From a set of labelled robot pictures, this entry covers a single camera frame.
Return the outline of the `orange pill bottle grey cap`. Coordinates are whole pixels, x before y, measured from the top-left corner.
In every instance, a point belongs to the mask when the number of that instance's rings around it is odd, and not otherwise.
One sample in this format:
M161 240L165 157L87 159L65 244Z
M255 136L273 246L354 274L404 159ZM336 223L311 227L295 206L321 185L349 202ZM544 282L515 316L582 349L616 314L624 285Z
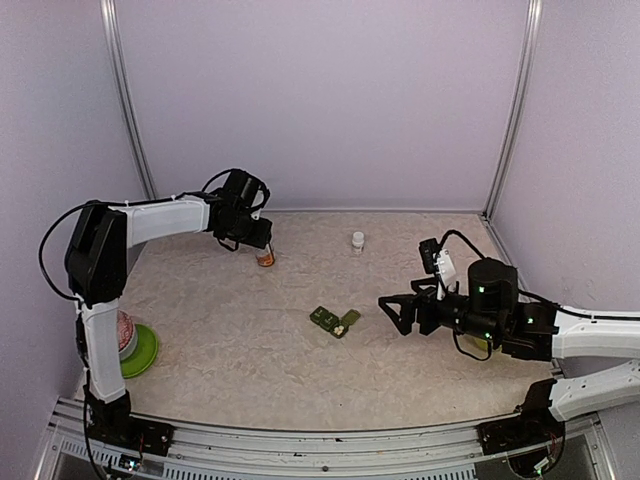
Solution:
M260 267L268 268L275 264L275 252L271 242L267 242L263 248L255 252L257 263Z

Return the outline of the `green weekly pill organizer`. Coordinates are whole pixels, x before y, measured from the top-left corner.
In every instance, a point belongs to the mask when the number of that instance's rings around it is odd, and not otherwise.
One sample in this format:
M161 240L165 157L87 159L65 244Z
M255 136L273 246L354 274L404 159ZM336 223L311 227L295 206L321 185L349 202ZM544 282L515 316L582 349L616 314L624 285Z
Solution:
M344 315L337 316L322 306L318 306L309 315L309 319L315 325L337 339L343 338L360 318L361 313L355 309L350 309ZM345 327L345 330L338 335L334 333L334 328L339 326Z

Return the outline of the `small white pill bottle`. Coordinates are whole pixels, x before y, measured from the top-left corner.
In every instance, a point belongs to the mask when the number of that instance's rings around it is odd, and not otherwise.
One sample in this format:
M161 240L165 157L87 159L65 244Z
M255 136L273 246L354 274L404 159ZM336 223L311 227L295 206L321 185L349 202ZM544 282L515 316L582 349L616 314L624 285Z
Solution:
M364 233L361 231L354 232L351 238L352 251L356 254L360 254L363 252L364 245L365 245Z

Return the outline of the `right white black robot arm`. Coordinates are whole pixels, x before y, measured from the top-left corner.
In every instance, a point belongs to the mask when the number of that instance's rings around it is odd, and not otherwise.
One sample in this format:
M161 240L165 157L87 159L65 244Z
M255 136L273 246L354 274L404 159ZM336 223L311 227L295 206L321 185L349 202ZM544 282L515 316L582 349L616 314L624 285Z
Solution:
M555 422L633 403L639 399L639 315L562 306L519 286L515 267L483 253L467 269L460 293L445 242L419 245L426 276L411 293L379 298L378 305L402 335L428 336L440 328L453 338L482 340L495 351L525 361L578 357L619 358L621 364L581 377L548 379L529 387L511 426L523 444L535 442Z

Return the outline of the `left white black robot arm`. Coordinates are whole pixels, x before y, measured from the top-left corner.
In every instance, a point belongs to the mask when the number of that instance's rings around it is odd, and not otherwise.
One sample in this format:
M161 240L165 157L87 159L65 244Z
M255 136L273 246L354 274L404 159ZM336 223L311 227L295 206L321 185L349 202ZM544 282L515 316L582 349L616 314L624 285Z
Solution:
M78 216L64 256L76 305L76 346L84 365L86 437L164 455L173 436L167 423L136 418L121 371L117 312L128 279L129 251L151 240L210 233L220 246L266 249L272 223L262 217L271 192L247 171L220 172L224 183L155 200L90 200L71 208Z

